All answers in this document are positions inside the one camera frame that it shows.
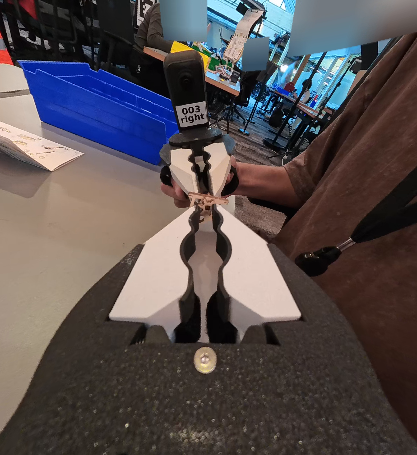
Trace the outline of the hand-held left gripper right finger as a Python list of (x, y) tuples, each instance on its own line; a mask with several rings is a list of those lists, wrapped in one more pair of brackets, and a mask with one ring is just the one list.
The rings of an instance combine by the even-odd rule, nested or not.
[(211, 297), (211, 338), (243, 338), (251, 326), (299, 320), (270, 245), (222, 207), (212, 209), (212, 221), (222, 265)]

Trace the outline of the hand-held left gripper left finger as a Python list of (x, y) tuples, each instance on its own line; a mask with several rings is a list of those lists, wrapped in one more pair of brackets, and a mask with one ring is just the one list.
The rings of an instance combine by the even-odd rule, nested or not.
[(199, 220), (200, 209), (189, 208), (145, 242), (110, 320), (161, 326), (173, 342), (200, 339), (200, 300), (189, 267)]

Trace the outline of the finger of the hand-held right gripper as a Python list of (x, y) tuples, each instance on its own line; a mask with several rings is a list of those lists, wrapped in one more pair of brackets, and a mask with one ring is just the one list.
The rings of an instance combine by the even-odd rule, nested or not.
[(223, 142), (212, 143), (205, 146), (204, 152), (208, 154), (206, 163), (208, 164), (207, 176), (209, 192), (213, 196), (221, 196), (230, 173), (230, 155)]
[(185, 192), (189, 201), (194, 201), (194, 194), (199, 193), (199, 180), (194, 170), (193, 151), (179, 148), (170, 151), (169, 169), (171, 178)]

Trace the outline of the wooden frame piece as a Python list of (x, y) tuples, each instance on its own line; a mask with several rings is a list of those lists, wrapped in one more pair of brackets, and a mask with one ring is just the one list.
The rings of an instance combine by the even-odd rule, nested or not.
[(229, 203), (227, 198), (213, 196), (210, 194), (202, 194), (196, 192), (189, 192), (188, 198), (190, 201), (190, 207), (199, 209), (199, 221), (203, 222), (206, 217), (210, 217), (212, 214), (212, 207), (214, 205), (225, 205)]

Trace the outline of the person's right forearm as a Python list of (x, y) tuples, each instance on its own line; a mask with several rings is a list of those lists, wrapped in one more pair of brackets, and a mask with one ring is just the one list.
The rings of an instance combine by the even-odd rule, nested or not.
[(256, 166), (249, 197), (294, 209), (303, 204), (284, 167)]

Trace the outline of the person's right hand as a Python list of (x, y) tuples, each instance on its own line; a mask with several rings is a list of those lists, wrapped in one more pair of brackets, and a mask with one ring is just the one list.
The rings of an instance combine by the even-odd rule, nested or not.
[[(248, 177), (251, 169), (251, 165), (242, 163), (242, 162), (235, 162), (232, 159), (232, 166), (236, 168), (237, 177), (239, 179), (239, 184), (237, 188), (232, 193), (225, 195), (224, 198), (227, 198), (231, 195), (243, 195), (246, 196), (246, 189), (248, 186)], [(172, 198), (174, 204), (177, 208), (188, 208), (190, 206), (190, 201), (187, 194), (183, 191), (183, 189), (176, 183), (176, 181), (172, 178), (171, 179), (171, 186), (166, 185), (164, 183), (161, 184), (161, 191), (168, 197)]]

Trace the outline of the wooden desk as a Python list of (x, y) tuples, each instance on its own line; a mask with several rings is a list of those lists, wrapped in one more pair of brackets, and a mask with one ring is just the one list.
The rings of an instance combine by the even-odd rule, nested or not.
[[(145, 54), (147, 54), (157, 60), (160, 60), (162, 62), (164, 62), (166, 56), (168, 55), (168, 53), (166, 53), (162, 50), (147, 47), (147, 46), (144, 47), (143, 51)], [(235, 97), (237, 97), (240, 94), (240, 82), (239, 81), (237, 81), (234, 84), (231, 81), (222, 80), (220, 77), (220, 74), (218, 74), (218, 73), (213, 73), (213, 72), (207, 70), (206, 74), (205, 74), (205, 81), (206, 81), (206, 83), (211, 84), (212, 86), (215, 86), (215, 87), (223, 90), (224, 92), (234, 95)]]

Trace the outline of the printed paper strip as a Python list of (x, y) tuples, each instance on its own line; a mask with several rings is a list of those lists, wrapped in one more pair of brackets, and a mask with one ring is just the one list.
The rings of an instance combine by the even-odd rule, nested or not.
[(240, 60), (244, 44), (257, 23), (259, 23), (265, 13), (264, 9), (248, 9), (242, 19), (238, 22), (234, 35), (230, 39), (224, 54), (223, 60), (237, 62)]

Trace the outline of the blue plastic bin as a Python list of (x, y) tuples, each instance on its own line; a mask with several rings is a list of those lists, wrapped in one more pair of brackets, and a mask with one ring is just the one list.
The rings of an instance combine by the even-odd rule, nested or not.
[(87, 63), (20, 60), (42, 122), (159, 165), (177, 132), (171, 101)]

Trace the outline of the white instruction booklet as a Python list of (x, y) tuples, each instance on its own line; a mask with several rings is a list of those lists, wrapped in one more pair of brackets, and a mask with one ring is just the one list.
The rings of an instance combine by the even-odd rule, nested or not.
[(53, 172), (83, 153), (0, 122), (0, 153)]

